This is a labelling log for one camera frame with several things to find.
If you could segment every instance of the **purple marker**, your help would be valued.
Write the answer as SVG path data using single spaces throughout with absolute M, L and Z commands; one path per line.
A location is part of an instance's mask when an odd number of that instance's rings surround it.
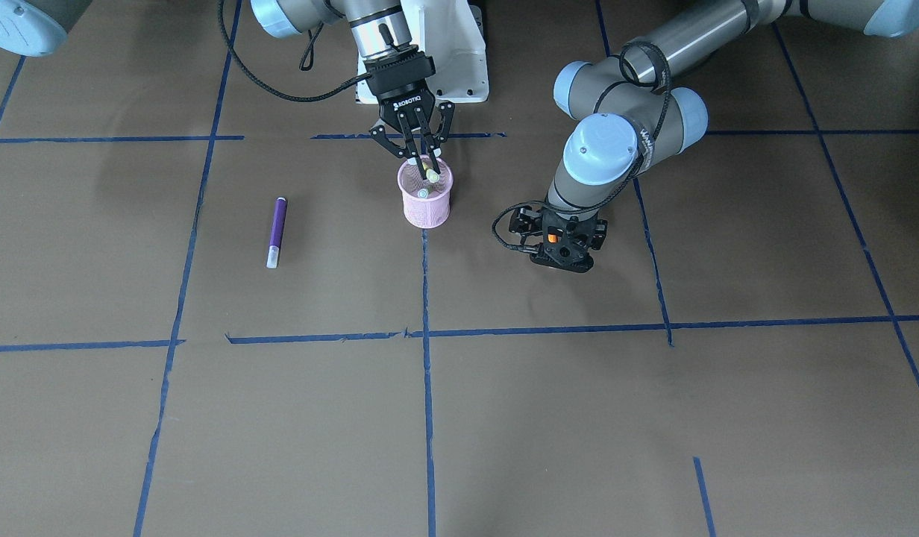
M 277 268 L 280 257 L 280 242 L 283 237 L 283 217 L 286 216 L 286 198 L 275 201 L 275 223 L 271 225 L 271 247 L 268 248 L 268 269 Z

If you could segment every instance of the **robotiq logo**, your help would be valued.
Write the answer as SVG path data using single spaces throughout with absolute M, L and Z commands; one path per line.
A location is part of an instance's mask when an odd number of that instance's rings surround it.
M 421 96 L 416 95 L 416 96 L 412 96 L 412 98 L 405 99 L 405 101 L 395 102 L 395 103 L 394 103 L 394 112 L 397 112 L 399 109 L 401 109 L 401 107 L 406 106 L 406 105 L 410 104 L 411 102 L 417 102 L 417 101 L 419 101 L 419 99 L 421 99 Z

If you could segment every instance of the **grid line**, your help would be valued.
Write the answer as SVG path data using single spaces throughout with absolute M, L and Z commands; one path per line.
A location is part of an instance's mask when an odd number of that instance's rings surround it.
M 231 26 L 231 42 L 237 37 L 238 23 L 241 18 L 242 0 L 237 0 L 234 8 L 234 24 Z M 224 107 L 225 89 L 228 85 L 228 75 L 230 74 L 231 53 L 228 51 L 225 58 L 224 71 L 221 75 L 221 85 L 218 88 L 217 105 L 214 108 L 214 122 L 211 125 L 210 140 L 207 143 L 207 153 L 204 156 L 204 171 L 201 173 L 201 186 L 198 190 L 198 200 L 194 207 L 194 218 L 191 224 L 191 234 L 187 243 L 187 256 L 184 259 L 184 272 L 181 279 L 181 288 L 178 292 L 178 310 L 175 313 L 174 323 L 171 327 L 171 343 L 167 348 L 166 360 L 164 360 L 164 373 L 162 377 L 162 388 L 160 388 L 160 403 L 158 409 L 158 425 L 151 436 L 151 443 L 148 449 L 148 459 L 145 465 L 145 479 L 142 481 L 142 492 L 138 500 L 138 513 L 135 516 L 135 527 L 133 537 L 142 535 L 142 527 L 145 523 L 145 511 L 147 510 L 148 496 L 151 490 L 151 478 L 154 473 L 155 461 L 158 456 L 158 445 L 160 441 L 160 431 L 164 422 L 164 408 L 167 404 L 167 394 L 169 393 L 169 375 L 174 367 L 174 356 L 177 349 L 176 341 L 181 331 L 181 320 L 184 315 L 184 299 L 187 296 L 187 283 L 191 275 L 191 265 L 194 260 L 194 248 L 198 238 L 198 221 L 201 217 L 201 207 L 204 205 L 204 191 L 207 189 L 207 179 L 210 176 L 211 162 L 214 157 L 214 143 L 218 133 L 218 125 L 221 122 L 221 111 Z
M 919 314 L 896 315 L 900 322 L 919 322 Z M 657 332 L 658 330 L 711 330 L 742 329 L 743 327 L 806 327 L 836 326 L 853 324 L 891 323 L 889 315 L 870 315 L 856 317 L 813 317 L 793 319 L 748 319 L 732 321 L 697 321 L 678 323 L 641 323 L 624 325 L 581 325 L 555 327 L 480 327 L 480 329 L 428 330 L 430 339 L 438 337 L 477 337 L 477 336 L 530 336 L 546 333 L 620 333 L 620 332 Z M 226 336 L 232 345 L 264 345 L 278 343 L 310 343 L 316 341 L 357 341 L 375 339 L 397 339 L 397 337 L 423 337 L 423 330 L 399 330 L 399 332 L 373 333 L 321 333 L 305 336 Z
M 818 136 L 818 141 L 821 143 L 821 150 L 824 150 L 824 157 L 827 159 L 828 167 L 831 169 L 831 175 L 834 178 L 835 186 L 838 188 L 838 194 L 841 195 L 841 201 L 844 203 L 844 208 L 847 211 L 847 216 L 851 220 L 851 225 L 854 227 L 854 233 L 856 238 L 858 238 L 859 244 L 861 244 L 861 249 L 865 253 L 865 259 L 868 261 L 868 268 L 871 271 L 871 274 L 874 277 L 874 283 L 878 288 L 880 293 L 880 300 L 883 301 L 883 305 L 887 309 L 887 315 L 894 327 L 894 333 L 897 336 L 897 339 L 900 343 L 900 349 L 903 350 L 903 356 L 907 360 L 907 365 L 910 367 L 911 374 L 913 374 L 914 381 L 917 384 L 919 390 L 919 370 L 917 370 L 917 363 L 914 360 L 913 354 L 910 353 L 910 347 L 907 346 L 907 341 L 904 339 L 903 330 L 900 329 L 900 321 L 894 313 L 894 308 L 890 302 L 890 298 L 887 296 L 885 286 L 883 286 L 882 278 L 880 278 L 880 273 L 876 269 L 876 264 L 874 262 L 874 257 L 871 255 L 871 251 L 868 247 L 868 241 L 865 240 L 865 235 L 861 231 L 861 225 L 858 224 L 858 218 L 854 213 L 854 208 L 851 207 L 851 201 L 847 197 L 847 192 L 844 189 L 844 183 L 841 181 L 841 176 L 839 176 L 838 168 L 834 164 L 834 159 L 831 157 L 831 151 L 827 147 L 827 141 L 824 139 L 824 134 L 821 133 L 821 127 L 818 126 L 818 118 L 815 116 L 814 109 L 811 107 L 811 101 L 808 100 L 807 92 L 804 91 L 803 82 L 801 82 L 800 76 L 797 74 L 797 69 L 794 67 L 794 61 L 791 60 L 791 52 L 788 51 L 788 47 L 784 42 L 784 38 L 781 37 L 781 31 L 777 27 L 776 23 L 772 23 L 772 28 L 774 29 L 774 36 L 777 38 L 777 43 L 779 43 L 781 52 L 784 54 L 784 59 L 787 61 L 788 68 L 791 70 L 791 76 L 794 78 L 794 84 L 797 85 L 797 91 L 801 94 L 801 99 L 804 101 L 804 108 L 810 116 L 811 123 L 814 125 L 814 132 Z
M 9 106 L 9 99 L 12 98 L 12 92 L 16 89 L 16 82 L 19 81 L 19 74 L 22 72 L 22 67 L 25 65 L 25 57 L 19 57 L 19 63 L 16 64 L 16 71 L 12 74 L 12 79 L 9 81 L 9 87 L 5 90 L 5 95 L 2 96 L 2 103 L 0 104 L 0 125 L 2 124 L 2 118 L 5 116 L 5 109 Z
M 433 380 L 430 375 L 429 233 L 423 229 L 423 387 L 426 415 L 426 510 L 429 537 L 436 537 L 436 479 L 433 473 Z
M 243 140 L 243 135 L 214 136 L 217 142 Z M 106 143 L 106 142 L 210 142 L 211 135 L 203 136 L 51 136 L 51 137 L 0 137 L 0 143 Z
M 665 336 L 668 337 L 668 347 L 674 347 L 675 342 L 671 336 L 671 321 L 668 320 L 668 306 L 665 305 L 665 292 L 662 289 L 662 276 L 658 271 L 658 258 L 655 256 L 655 247 L 651 242 L 651 230 L 648 229 L 648 217 L 644 213 L 644 199 L 642 198 L 642 188 L 639 186 L 639 180 L 633 181 L 636 187 L 636 197 L 638 198 L 639 209 L 642 212 L 642 227 L 644 228 L 644 241 L 648 244 L 648 253 L 651 254 L 651 268 L 655 272 L 655 289 L 658 292 L 658 304 L 662 308 L 662 321 L 665 323 Z
M 184 343 L 178 339 L 174 344 Z M 0 345 L 0 353 L 30 353 L 30 351 L 84 351 L 90 349 L 125 349 L 128 347 L 167 347 L 169 339 L 147 339 L 142 341 L 87 341 L 81 343 L 20 343 Z
M 609 44 L 609 32 L 606 30 L 606 17 L 603 15 L 602 11 L 602 1 L 595 0 L 595 13 L 596 18 L 599 21 L 599 32 L 602 34 L 602 45 L 606 51 L 606 57 L 612 55 L 612 46 Z M 648 216 L 646 208 L 644 208 L 644 199 L 642 197 L 642 188 L 639 186 L 638 178 L 633 178 L 633 184 L 636 188 L 636 197 L 638 199 L 639 210 L 642 212 L 642 230 L 644 234 L 644 242 L 648 247 L 648 255 L 651 255 L 651 268 L 655 274 L 655 289 L 657 291 L 658 306 L 662 312 L 662 321 L 665 328 L 665 337 L 668 340 L 668 346 L 674 347 L 674 337 L 671 334 L 671 321 L 668 320 L 668 308 L 665 305 L 665 290 L 662 289 L 662 278 L 661 274 L 658 271 L 658 258 L 655 255 L 655 245 L 653 240 L 651 240 L 651 231 L 648 229 Z
M 702 509 L 705 510 L 705 524 L 708 524 L 708 537 L 716 537 L 715 517 L 712 516 L 712 503 L 708 500 L 708 487 L 705 486 L 705 471 L 701 467 L 701 459 L 693 456 L 691 461 L 695 466 L 695 479 L 698 479 L 698 492 L 701 493 Z

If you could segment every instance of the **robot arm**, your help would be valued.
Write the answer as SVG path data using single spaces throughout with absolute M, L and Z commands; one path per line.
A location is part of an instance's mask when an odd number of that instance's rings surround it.
M 430 154 L 439 155 L 440 144 L 449 137 L 455 106 L 439 104 L 426 85 L 436 74 L 433 58 L 411 44 L 410 28 L 399 0 L 251 0 L 254 14 L 273 37 L 302 34 L 320 24 L 346 18 L 357 42 L 367 75 L 367 85 L 377 96 L 379 120 L 370 129 L 395 157 L 414 159 L 421 166 L 413 133 L 423 139 Z M 439 110 L 439 128 L 433 131 L 433 110 Z M 387 127 L 402 133 L 399 146 L 387 136 Z M 436 159 L 431 160 L 439 173 Z
M 900 37 L 919 27 L 919 0 L 701 0 L 619 54 L 592 65 L 573 62 L 559 73 L 553 96 L 559 108 L 582 119 L 562 150 L 562 160 L 542 201 L 503 211 L 493 234 L 509 249 L 545 266 L 586 272 L 589 249 L 602 248 L 607 223 L 598 218 L 627 183 L 655 163 L 698 142 L 708 111 L 695 92 L 672 88 L 675 75 L 722 45 L 782 15 Z M 496 224 L 512 212 L 511 245 Z M 540 237 L 527 245 L 529 237 Z

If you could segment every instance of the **brown floor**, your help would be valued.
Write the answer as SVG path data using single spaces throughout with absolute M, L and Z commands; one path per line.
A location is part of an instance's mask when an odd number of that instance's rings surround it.
M 426 233 L 334 136 L 374 107 L 266 95 L 211 2 L 0 51 L 0 536 L 919 536 L 919 31 L 727 45 L 677 81 L 709 135 L 540 268 L 489 224 L 548 187 L 559 69 L 685 3 L 627 4 L 488 4 Z M 305 74 L 241 8 L 265 81 L 354 74 L 344 25 Z

